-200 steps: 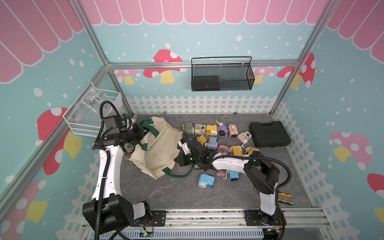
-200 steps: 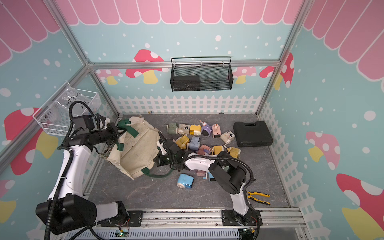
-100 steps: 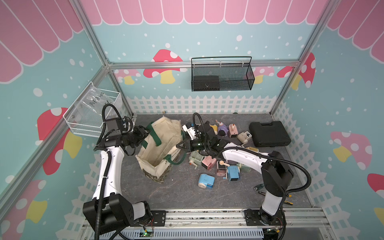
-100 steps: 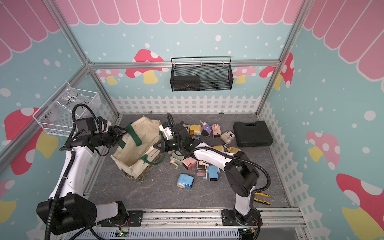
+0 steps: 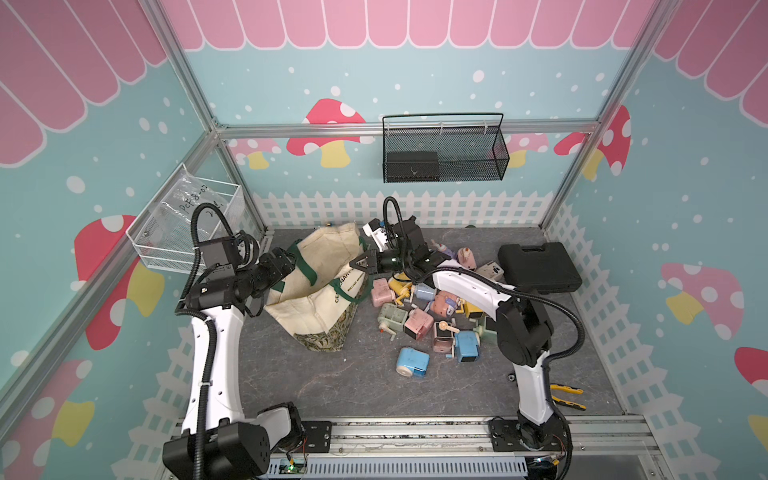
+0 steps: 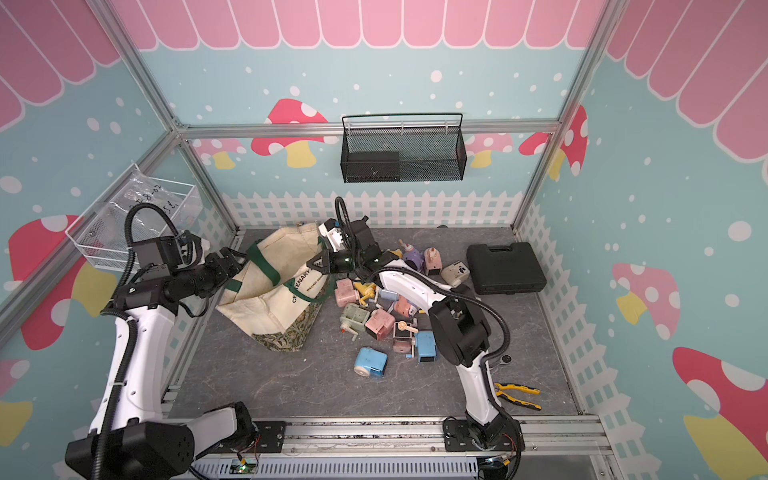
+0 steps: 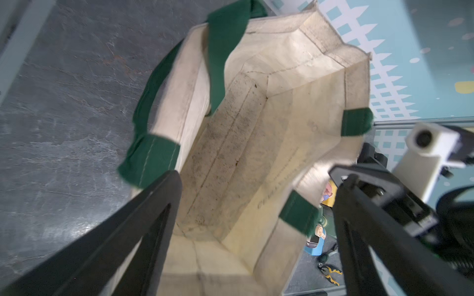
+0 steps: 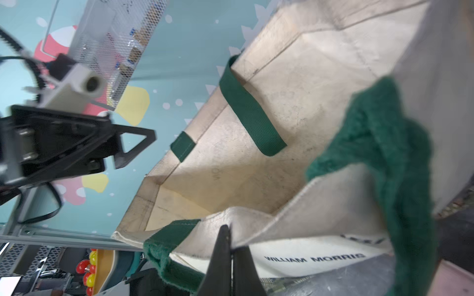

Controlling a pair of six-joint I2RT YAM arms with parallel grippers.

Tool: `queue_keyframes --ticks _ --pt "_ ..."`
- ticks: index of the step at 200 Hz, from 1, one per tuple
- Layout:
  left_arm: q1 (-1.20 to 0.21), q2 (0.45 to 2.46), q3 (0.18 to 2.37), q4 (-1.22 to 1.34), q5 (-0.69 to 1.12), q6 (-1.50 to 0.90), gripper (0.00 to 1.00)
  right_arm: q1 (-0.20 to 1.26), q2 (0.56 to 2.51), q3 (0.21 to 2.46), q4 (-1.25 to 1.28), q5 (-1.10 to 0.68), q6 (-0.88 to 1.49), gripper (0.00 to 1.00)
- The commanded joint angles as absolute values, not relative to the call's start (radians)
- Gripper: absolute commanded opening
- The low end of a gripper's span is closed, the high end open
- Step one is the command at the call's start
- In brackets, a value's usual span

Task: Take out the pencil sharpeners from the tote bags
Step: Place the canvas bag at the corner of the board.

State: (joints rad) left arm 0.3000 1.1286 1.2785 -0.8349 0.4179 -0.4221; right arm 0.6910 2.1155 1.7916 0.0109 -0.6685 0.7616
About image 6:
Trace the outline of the cream canvas tote bag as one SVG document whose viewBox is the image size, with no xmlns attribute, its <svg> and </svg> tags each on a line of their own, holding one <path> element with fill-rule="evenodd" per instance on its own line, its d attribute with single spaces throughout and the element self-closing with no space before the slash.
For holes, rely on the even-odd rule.
<svg viewBox="0 0 768 480">
<path fill-rule="evenodd" d="M 333 291 L 329 275 L 307 266 L 324 250 L 315 223 L 283 227 L 251 243 L 217 312 L 271 351 L 300 350 Z"/>
</svg>

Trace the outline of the pink clear-drawer pencil sharpener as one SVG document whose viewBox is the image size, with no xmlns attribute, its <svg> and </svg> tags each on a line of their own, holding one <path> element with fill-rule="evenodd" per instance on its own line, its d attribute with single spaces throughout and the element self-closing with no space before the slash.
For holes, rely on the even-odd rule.
<svg viewBox="0 0 768 480">
<path fill-rule="evenodd" d="M 383 309 L 376 309 L 365 323 L 365 331 L 378 341 L 385 340 L 393 331 L 395 317 Z"/>
</svg>

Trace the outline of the purple pencil sharpener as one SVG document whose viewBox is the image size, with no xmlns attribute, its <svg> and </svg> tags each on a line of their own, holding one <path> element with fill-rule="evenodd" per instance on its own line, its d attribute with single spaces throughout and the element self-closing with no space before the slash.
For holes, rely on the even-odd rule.
<svg viewBox="0 0 768 480">
<path fill-rule="evenodd" d="M 425 265 L 424 254 L 413 245 L 407 242 L 404 242 L 402 239 L 399 239 L 399 244 L 403 250 L 403 256 L 402 256 L 403 261 L 411 269 L 418 272 L 423 272 L 424 265 Z"/>
</svg>

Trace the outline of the light blue pencil sharpener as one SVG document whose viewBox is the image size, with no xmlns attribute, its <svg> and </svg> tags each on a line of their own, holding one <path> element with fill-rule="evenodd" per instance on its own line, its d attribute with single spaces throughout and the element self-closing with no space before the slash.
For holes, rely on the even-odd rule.
<svg viewBox="0 0 768 480">
<path fill-rule="evenodd" d="M 437 360 L 437 347 L 432 331 L 423 330 L 413 334 L 411 351 L 408 358 L 417 359 L 420 363 Z"/>
</svg>

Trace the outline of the pink red-drawer pencil sharpener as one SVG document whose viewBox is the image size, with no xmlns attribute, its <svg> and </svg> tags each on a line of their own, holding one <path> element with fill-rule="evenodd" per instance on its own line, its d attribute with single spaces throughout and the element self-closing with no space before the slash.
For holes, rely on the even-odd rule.
<svg viewBox="0 0 768 480">
<path fill-rule="evenodd" d="M 415 353 L 415 337 L 418 328 L 409 321 L 401 320 L 393 328 L 393 351 L 412 358 Z"/>
</svg>

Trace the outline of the pink boxy pencil sharpener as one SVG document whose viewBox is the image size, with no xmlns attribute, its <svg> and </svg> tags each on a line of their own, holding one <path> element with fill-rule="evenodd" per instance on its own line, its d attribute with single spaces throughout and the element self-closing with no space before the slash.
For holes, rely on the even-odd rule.
<svg viewBox="0 0 768 480">
<path fill-rule="evenodd" d="M 344 308 L 350 304 L 357 304 L 360 296 L 354 287 L 353 281 L 347 278 L 338 280 L 334 291 L 336 304 Z"/>
</svg>

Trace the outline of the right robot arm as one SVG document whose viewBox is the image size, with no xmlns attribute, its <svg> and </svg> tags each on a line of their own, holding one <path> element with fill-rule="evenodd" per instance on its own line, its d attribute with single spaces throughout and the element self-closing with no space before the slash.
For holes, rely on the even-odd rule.
<svg viewBox="0 0 768 480">
<path fill-rule="evenodd" d="M 328 247 L 307 262 L 322 274 L 345 274 L 373 282 L 404 297 L 429 316 L 440 355 L 456 367 L 463 388 L 468 433 L 482 449 L 507 440 L 516 454 L 525 450 L 520 424 L 502 406 L 493 388 L 489 362 L 503 354 L 511 334 L 501 315 L 463 285 L 438 283 L 380 248 L 365 218 L 352 221 L 346 203 L 334 199 L 339 230 L 322 236 Z"/>
</svg>

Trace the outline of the blue round pencil sharpener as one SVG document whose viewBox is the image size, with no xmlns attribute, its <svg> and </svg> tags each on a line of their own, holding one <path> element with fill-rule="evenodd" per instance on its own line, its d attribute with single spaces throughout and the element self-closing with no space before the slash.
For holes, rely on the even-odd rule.
<svg viewBox="0 0 768 480">
<path fill-rule="evenodd" d="M 382 377 L 385 374 L 388 355 L 370 347 L 362 347 L 354 362 L 353 371 L 362 377 Z"/>
</svg>

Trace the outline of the cream crank pencil sharpener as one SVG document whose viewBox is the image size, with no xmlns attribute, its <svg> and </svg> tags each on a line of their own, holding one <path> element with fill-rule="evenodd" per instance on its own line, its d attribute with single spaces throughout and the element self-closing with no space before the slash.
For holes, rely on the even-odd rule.
<svg viewBox="0 0 768 480">
<path fill-rule="evenodd" d="M 470 278 L 471 273 L 469 268 L 463 262 L 456 261 L 444 266 L 440 272 L 440 276 L 447 285 L 455 288 L 466 282 Z"/>
</svg>

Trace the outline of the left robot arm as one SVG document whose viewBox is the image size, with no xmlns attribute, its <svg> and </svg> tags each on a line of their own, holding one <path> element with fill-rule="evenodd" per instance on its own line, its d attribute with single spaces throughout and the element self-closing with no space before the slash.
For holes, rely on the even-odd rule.
<svg viewBox="0 0 768 480">
<path fill-rule="evenodd" d="M 181 232 L 167 213 L 139 203 L 127 213 L 129 258 L 102 315 L 116 340 L 102 402 L 85 438 L 68 444 L 66 465 L 85 479 L 170 479 L 217 447 L 247 449 L 257 430 L 245 405 L 227 404 L 185 424 L 164 419 L 163 363 L 185 299 L 205 301 L 243 269 L 245 254 L 205 253 L 200 237 Z"/>
</svg>

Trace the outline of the mint green pencil sharpener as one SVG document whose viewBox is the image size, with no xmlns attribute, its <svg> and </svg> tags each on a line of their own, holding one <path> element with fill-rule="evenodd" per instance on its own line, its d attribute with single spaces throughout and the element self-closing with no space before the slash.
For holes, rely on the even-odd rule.
<svg viewBox="0 0 768 480">
<path fill-rule="evenodd" d="M 340 328 L 342 332 L 352 335 L 352 339 L 356 340 L 362 333 L 365 332 L 365 324 L 370 318 L 370 312 L 356 303 L 347 304 L 340 316 Z"/>
</svg>

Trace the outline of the yellow crank pencil sharpener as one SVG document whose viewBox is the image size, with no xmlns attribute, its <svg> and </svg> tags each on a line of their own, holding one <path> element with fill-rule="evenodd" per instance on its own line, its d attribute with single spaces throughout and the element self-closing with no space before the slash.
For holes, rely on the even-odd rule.
<svg viewBox="0 0 768 480">
<path fill-rule="evenodd" d="M 378 287 L 373 282 L 354 282 L 353 287 L 359 294 L 359 304 L 361 307 L 366 308 L 371 300 L 376 300 Z"/>
</svg>

